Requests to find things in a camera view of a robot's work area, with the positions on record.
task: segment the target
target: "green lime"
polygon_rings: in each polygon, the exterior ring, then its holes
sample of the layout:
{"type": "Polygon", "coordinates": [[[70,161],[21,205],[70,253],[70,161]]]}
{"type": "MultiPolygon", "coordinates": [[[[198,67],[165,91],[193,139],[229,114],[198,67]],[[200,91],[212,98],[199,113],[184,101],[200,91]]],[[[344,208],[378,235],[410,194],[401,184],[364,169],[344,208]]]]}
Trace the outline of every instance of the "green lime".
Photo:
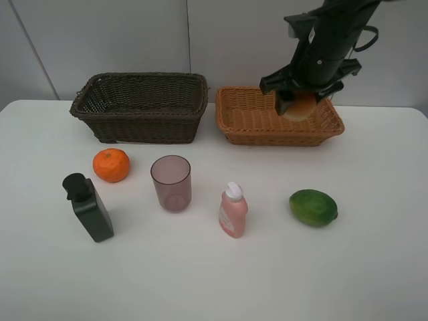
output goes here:
{"type": "Polygon", "coordinates": [[[290,197],[293,214],[303,223],[321,227],[337,218],[337,204],[326,193],[314,189],[295,192],[290,197]]]}

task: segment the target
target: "purple plastic cup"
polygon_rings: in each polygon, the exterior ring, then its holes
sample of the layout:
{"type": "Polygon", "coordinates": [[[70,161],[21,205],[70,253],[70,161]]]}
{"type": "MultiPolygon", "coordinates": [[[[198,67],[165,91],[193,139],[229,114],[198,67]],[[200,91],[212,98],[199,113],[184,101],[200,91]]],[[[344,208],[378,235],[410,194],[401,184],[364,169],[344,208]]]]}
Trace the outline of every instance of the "purple plastic cup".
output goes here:
{"type": "Polygon", "coordinates": [[[150,173],[160,205],[171,212],[181,212],[192,199],[190,163],[169,155],[153,163],[150,173]]]}

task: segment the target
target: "black spray bottle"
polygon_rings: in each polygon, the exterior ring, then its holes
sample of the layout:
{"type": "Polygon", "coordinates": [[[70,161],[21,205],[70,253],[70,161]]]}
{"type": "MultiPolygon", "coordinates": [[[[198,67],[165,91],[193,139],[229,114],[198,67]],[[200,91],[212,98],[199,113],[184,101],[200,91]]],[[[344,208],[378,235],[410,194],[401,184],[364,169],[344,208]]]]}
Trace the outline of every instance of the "black spray bottle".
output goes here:
{"type": "Polygon", "coordinates": [[[75,173],[68,175],[62,186],[68,193],[67,199],[72,201],[74,213],[92,239],[101,242],[111,238],[114,235],[112,222],[92,181],[75,173]]]}

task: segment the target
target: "basket rim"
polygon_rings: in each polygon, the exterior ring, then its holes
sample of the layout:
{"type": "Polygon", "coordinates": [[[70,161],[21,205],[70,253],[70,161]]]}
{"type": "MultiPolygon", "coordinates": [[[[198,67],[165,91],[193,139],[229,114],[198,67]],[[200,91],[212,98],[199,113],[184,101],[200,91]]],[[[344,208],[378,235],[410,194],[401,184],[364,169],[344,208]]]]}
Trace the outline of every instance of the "basket rim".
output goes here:
{"type": "Polygon", "coordinates": [[[277,136],[279,134],[291,134],[292,136],[323,136],[323,137],[333,137],[342,134],[345,130],[342,119],[337,114],[336,109],[333,107],[331,100],[326,98],[326,103],[330,108],[333,116],[339,123],[339,127],[336,130],[317,130],[315,132],[310,132],[307,130],[297,131],[297,130],[270,130],[270,129],[236,129],[230,126],[226,126],[223,122],[223,108],[221,95],[226,90],[243,90],[243,91],[254,91],[260,90],[257,86],[223,86],[217,90],[215,96],[215,112],[216,112],[216,121],[219,129],[223,131],[226,135],[236,135],[236,136],[259,136],[260,134],[264,134],[264,136],[277,136]]]}
{"type": "Polygon", "coordinates": [[[173,117],[177,120],[197,120],[202,117],[205,109],[208,105],[208,85],[207,80],[203,75],[200,74],[189,74],[181,72],[106,72],[96,74],[92,76],[85,84],[85,86],[77,92],[76,98],[72,102],[70,113],[72,116],[79,118],[80,120],[98,119],[98,120],[109,120],[109,119],[169,119],[173,117]],[[154,76],[154,77],[182,77],[182,78],[193,78],[200,81],[202,85],[202,103],[198,106],[198,109],[194,112],[85,112],[78,110],[79,104],[82,103],[84,97],[90,91],[91,85],[98,79],[104,77],[141,77],[141,76],[154,76]]]}

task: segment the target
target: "pink bottle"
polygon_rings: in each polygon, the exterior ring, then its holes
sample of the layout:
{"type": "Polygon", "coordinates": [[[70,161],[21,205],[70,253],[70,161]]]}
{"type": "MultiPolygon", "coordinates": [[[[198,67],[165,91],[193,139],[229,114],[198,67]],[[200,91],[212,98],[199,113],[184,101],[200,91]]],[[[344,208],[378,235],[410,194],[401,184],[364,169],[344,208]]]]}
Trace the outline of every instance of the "pink bottle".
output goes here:
{"type": "Polygon", "coordinates": [[[234,238],[239,238],[245,231],[245,216],[248,205],[243,198],[242,189],[236,183],[229,183],[221,195],[220,226],[234,238]]]}

